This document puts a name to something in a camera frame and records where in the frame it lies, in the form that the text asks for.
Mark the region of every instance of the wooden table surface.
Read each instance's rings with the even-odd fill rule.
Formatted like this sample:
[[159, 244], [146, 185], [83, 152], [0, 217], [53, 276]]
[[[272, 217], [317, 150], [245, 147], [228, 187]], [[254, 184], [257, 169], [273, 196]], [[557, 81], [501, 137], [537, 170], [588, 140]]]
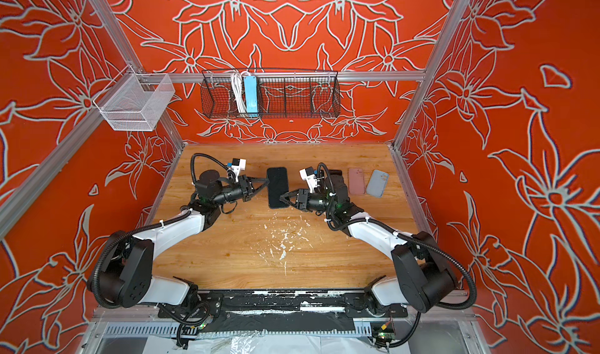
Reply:
[[[416, 233], [406, 196], [385, 144], [244, 144], [187, 146], [158, 208], [155, 222], [167, 219], [187, 204], [194, 191], [190, 157], [201, 152], [222, 163], [245, 158], [242, 174], [265, 178], [270, 167], [287, 167], [290, 190], [307, 188], [299, 170], [324, 162], [341, 169], [364, 170], [365, 185], [374, 169], [390, 174], [383, 197], [351, 195], [371, 216], [394, 229]], [[196, 158], [196, 175], [207, 169], [224, 170], [205, 158]], [[208, 230], [186, 238], [154, 261], [154, 275], [178, 276], [201, 289], [337, 288], [365, 287], [382, 275], [394, 275], [385, 255], [341, 231], [331, 231], [323, 216], [294, 208], [270, 209], [266, 188], [235, 212], [223, 215]]]

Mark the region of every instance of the black cable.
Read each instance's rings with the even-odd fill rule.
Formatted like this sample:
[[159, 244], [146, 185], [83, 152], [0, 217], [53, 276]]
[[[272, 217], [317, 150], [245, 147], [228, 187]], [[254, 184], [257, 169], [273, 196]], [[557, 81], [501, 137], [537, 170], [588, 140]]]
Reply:
[[[325, 170], [325, 172], [327, 173], [327, 177], [329, 179], [329, 183], [331, 185], [331, 193], [334, 194], [335, 190], [334, 190], [334, 185], [333, 182], [330, 178], [329, 175], [329, 169], [327, 168], [327, 166], [324, 163], [319, 163], [319, 166], [317, 167], [317, 173], [319, 174], [321, 169]], [[329, 200], [329, 203], [327, 204], [327, 209], [325, 211], [326, 213], [326, 221], [327, 221], [327, 226], [334, 231], [338, 231], [341, 230], [345, 227], [349, 227], [352, 224], [356, 224], [356, 223], [365, 223], [367, 222], [367, 219], [365, 218], [356, 218], [354, 220], [350, 220], [345, 224], [342, 225], [338, 225], [338, 226], [334, 226], [334, 219], [335, 217], [333, 216], [333, 210], [331, 209], [331, 207], [333, 206], [333, 201], [334, 199]], [[457, 268], [460, 273], [463, 275], [464, 279], [467, 281], [467, 285], [469, 286], [469, 298], [466, 299], [466, 301], [458, 303], [458, 304], [454, 304], [454, 303], [446, 303], [446, 302], [438, 302], [436, 305], [442, 308], [446, 308], [448, 310], [464, 310], [465, 308], [469, 308], [472, 305], [475, 304], [475, 301], [477, 299], [477, 287], [475, 285], [475, 282], [473, 281], [473, 279], [471, 278], [471, 276], [469, 275], [469, 272], [467, 271], [467, 269], [465, 269], [465, 267], [463, 267], [463, 265], [461, 263], [458, 262], [458, 260], [454, 259], [452, 256], [450, 256], [448, 253], [440, 250], [438, 247], [435, 246], [431, 246], [429, 244], [426, 244], [425, 242], [416, 239], [416, 238], [412, 238], [409, 236], [406, 236], [396, 230], [394, 230], [393, 228], [387, 226], [386, 224], [382, 223], [379, 220], [375, 220], [373, 218], [370, 218], [368, 220], [369, 223], [374, 223], [376, 225], [379, 225], [381, 228], [387, 230], [388, 232], [396, 235], [398, 238], [405, 240], [406, 242], [410, 242], [412, 244], [415, 245], [419, 245], [422, 247], [427, 248], [430, 251], [433, 251], [441, 256], [443, 256], [444, 258], [446, 258], [446, 260], [450, 261], [450, 263], [452, 263], [452, 265], [454, 265], [455, 268]]]
[[213, 160], [215, 163], [217, 163], [221, 168], [227, 170], [227, 175], [230, 178], [233, 178], [235, 180], [235, 173], [233, 172], [233, 170], [229, 169], [227, 167], [227, 165], [225, 165], [224, 163], [222, 163], [221, 161], [215, 159], [214, 157], [212, 157], [211, 155], [206, 155], [206, 154], [193, 154], [191, 155], [191, 159], [190, 159], [190, 173], [191, 173], [191, 182], [194, 184], [194, 186], [196, 185], [196, 169], [194, 168], [194, 163], [196, 162], [196, 157], [205, 157], [209, 160]]
[[367, 308], [367, 306], [365, 306], [364, 304], [362, 307], [357, 307], [354, 303], [348, 303], [348, 302], [344, 303], [344, 307], [349, 307], [355, 311], [363, 311], [364, 309]]
[[222, 214], [225, 214], [225, 215], [229, 215], [229, 214], [233, 213], [233, 211], [235, 210], [235, 208], [236, 208], [237, 206], [238, 206], [238, 203], [237, 203], [237, 201], [236, 201], [236, 202], [235, 202], [235, 206], [233, 206], [233, 208], [232, 208], [231, 210], [229, 210], [229, 211], [225, 212], [225, 211], [223, 210], [223, 205], [220, 205], [220, 207], [221, 207], [221, 213], [222, 213]]
[[321, 169], [325, 170], [327, 174], [327, 179], [329, 180], [329, 189], [331, 190], [332, 194], [335, 194], [334, 182], [331, 180], [331, 174], [329, 174], [329, 169], [327, 168], [327, 165], [325, 165], [324, 163], [319, 163], [319, 166], [317, 166], [317, 174], [319, 174]]
[[102, 264], [104, 264], [104, 261], [106, 261], [106, 258], [108, 257], [109, 253], [115, 247], [117, 247], [117, 245], [119, 245], [124, 240], [129, 239], [132, 236], [134, 236], [138, 233], [141, 233], [143, 231], [151, 230], [151, 229], [158, 229], [158, 228], [162, 227], [163, 225], [167, 226], [170, 224], [174, 224], [174, 223], [181, 221], [184, 218], [188, 217], [190, 214], [191, 214], [191, 210], [188, 210], [183, 215], [163, 221], [162, 223], [156, 223], [156, 224], [151, 224], [151, 225], [147, 225], [147, 226], [142, 226], [137, 229], [128, 231], [128, 232], [122, 234], [117, 239], [115, 239], [109, 245], [107, 245], [105, 247], [105, 249], [102, 251], [102, 253], [100, 254], [100, 257], [98, 258], [98, 261], [96, 262], [96, 265], [94, 266], [94, 270], [92, 271], [92, 274], [90, 276], [92, 278], [92, 282], [91, 282], [92, 288], [91, 289], [92, 289], [92, 293], [94, 293], [94, 298], [96, 298], [96, 302], [98, 302], [98, 304], [100, 304], [100, 306], [102, 306], [104, 308], [120, 307], [120, 305], [117, 303], [107, 301], [106, 298], [104, 298], [102, 296], [102, 294], [100, 293], [100, 272], [101, 272]]
[[404, 336], [404, 338], [402, 338], [402, 340], [400, 341], [396, 341], [395, 343], [388, 343], [386, 341], [383, 340], [379, 340], [378, 338], [375, 338], [375, 345], [377, 345], [378, 347], [398, 347], [401, 345], [404, 345], [405, 343], [407, 343], [410, 339], [410, 337], [412, 337], [412, 335], [414, 335], [415, 331], [416, 331], [416, 327], [419, 325], [419, 320], [421, 320], [421, 313], [417, 311], [416, 316], [415, 316], [415, 321], [413, 322], [412, 327], [410, 327], [409, 332], [406, 334], [406, 336]]
[[[356, 218], [354, 220], [350, 220], [347, 223], [345, 223], [345, 224], [337, 227], [336, 229], [340, 230], [340, 229], [348, 227], [348, 226], [350, 226], [352, 224], [364, 223], [364, 222], [367, 222], [367, 219], [365, 219], [365, 218]], [[379, 225], [383, 229], [385, 229], [388, 232], [394, 234], [398, 238], [400, 238], [402, 240], [405, 240], [406, 242], [410, 242], [412, 244], [415, 244], [415, 245], [418, 245], [418, 246], [421, 246], [421, 247], [425, 247], [426, 249], [428, 249], [430, 251], [433, 251], [434, 253], [437, 253], [437, 254], [443, 256], [444, 258], [446, 258], [446, 260], [448, 260], [450, 263], [452, 263], [452, 265], [455, 268], [457, 268], [460, 271], [460, 273], [463, 275], [464, 279], [467, 281], [467, 285], [469, 286], [469, 298], [467, 298], [466, 301], [461, 302], [461, 303], [438, 302], [436, 304], [436, 306], [439, 306], [439, 307], [442, 307], [442, 308], [446, 308], [448, 310], [464, 310], [465, 308], [469, 308], [469, 307], [471, 307], [472, 305], [475, 304], [475, 301], [477, 299], [477, 287], [475, 285], [475, 282], [471, 278], [471, 275], [469, 275], [469, 272], [467, 271], [467, 269], [465, 267], [463, 267], [463, 265], [461, 263], [459, 263], [458, 260], [454, 259], [448, 253], [440, 250], [438, 247], [435, 247], [435, 246], [432, 246], [430, 244], [427, 244], [427, 243], [423, 242], [422, 240], [406, 236], [406, 235], [402, 234], [401, 232], [396, 231], [396, 230], [390, 228], [389, 226], [387, 226], [386, 224], [382, 223], [379, 220], [375, 220], [374, 218], [370, 218], [368, 220], [368, 222], [376, 224], [376, 225]]]
[[[174, 315], [171, 313], [171, 311], [169, 310], [169, 308], [166, 305], [161, 305], [159, 304], [158, 306], [162, 311], [164, 311], [165, 313], [167, 313], [167, 315], [171, 316], [171, 318], [173, 319], [173, 316], [179, 318], [177, 315]], [[205, 315], [196, 321], [188, 321], [189, 318], [191, 318], [191, 316], [193, 316], [195, 313], [198, 312], [198, 310], [204, 307], [206, 313]], [[183, 333], [184, 327], [185, 326], [195, 326], [195, 325], [201, 325], [207, 318], [209, 315], [209, 304], [205, 301], [200, 302], [200, 304], [198, 305], [198, 307], [194, 310], [194, 311], [190, 311], [189, 313], [185, 314], [185, 317], [183, 318], [183, 322], [179, 322], [179, 326], [177, 327], [177, 334], [176, 334], [176, 339], [177, 339], [177, 346], [179, 347], [183, 347], [184, 349], [187, 349], [187, 344], [184, 344], [181, 342], [181, 334]]]

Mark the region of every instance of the black mounting base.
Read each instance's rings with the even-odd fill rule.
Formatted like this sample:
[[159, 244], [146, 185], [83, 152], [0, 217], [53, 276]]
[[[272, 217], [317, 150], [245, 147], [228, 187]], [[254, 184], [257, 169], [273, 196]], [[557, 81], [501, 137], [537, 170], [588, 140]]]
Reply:
[[409, 315], [405, 307], [400, 304], [393, 304], [384, 307], [378, 311], [372, 311], [367, 306], [372, 305], [369, 301], [372, 298], [368, 293], [346, 293], [344, 294], [344, 303], [346, 305], [346, 315], [348, 317], [397, 317], [403, 318]]
[[[209, 310], [208, 313], [210, 315], [213, 315], [214, 318], [219, 316], [219, 313], [221, 313], [221, 307], [223, 305], [223, 294], [221, 293], [199, 293], [198, 297], [200, 298], [201, 301], [206, 301], [209, 304]], [[185, 315], [188, 313], [188, 308], [183, 307], [183, 306], [173, 306], [173, 305], [168, 305], [167, 307], [169, 307], [169, 310], [172, 313], [177, 314], [177, 316], [181, 316], [181, 318], [183, 319], [183, 317], [185, 317]], [[197, 318], [197, 317], [202, 317], [204, 316], [205, 312], [204, 309], [200, 309], [200, 311], [198, 311], [195, 315], [191, 316], [191, 320]], [[163, 319], [169, 319], [169, 316], [162, 310], [160, 310], [158, 312], [158, 317], [163, 318]]]

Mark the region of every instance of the floral wall pattern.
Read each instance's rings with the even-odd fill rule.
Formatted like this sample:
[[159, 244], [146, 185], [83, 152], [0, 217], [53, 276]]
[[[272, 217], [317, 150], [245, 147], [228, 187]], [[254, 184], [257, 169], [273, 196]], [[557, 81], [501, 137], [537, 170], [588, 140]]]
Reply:
[[129, 133], [103, 122], [90, 136], [0, 241], [0, 352], [78, 349], [98, 305], [85, 284], [104, 241], [143, 225], [175, 156], [160, 124]]
[[[0, 0], [0, 205], [125, 64], [87, 0]], [[104, 238], [145, 221], [176, 149], [102, 123], [0, 241], [0, 352], [74, 352]]]
[[125, 66], [87, 0], [0, 0], [0, 205]]
[[[424, 69], [453, 0], [107, 0], [150, 73], [284, 67]], [[333, 120], [211, 120], [197, 84], [169, 106], [184, 140], [387, 141], [416, 82], [343, 84]]]
[[493, 352], [598, 352], [600, 0], [470, 0], [401, 146]]

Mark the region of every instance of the black wire basket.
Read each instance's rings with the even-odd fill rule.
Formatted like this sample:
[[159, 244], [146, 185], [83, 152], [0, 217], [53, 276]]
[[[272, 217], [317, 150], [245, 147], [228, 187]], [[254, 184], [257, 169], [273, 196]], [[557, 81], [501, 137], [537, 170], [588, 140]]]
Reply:
[[[256, 77], [256, 113], [240, 113], [231, 74]], [[302, 69], [218, 69], [202, 71], [202, 114], [208, 118], [336, 118], [340, 85], [336, 71]], [[246, 102], [245, 92], [242, 95]]]

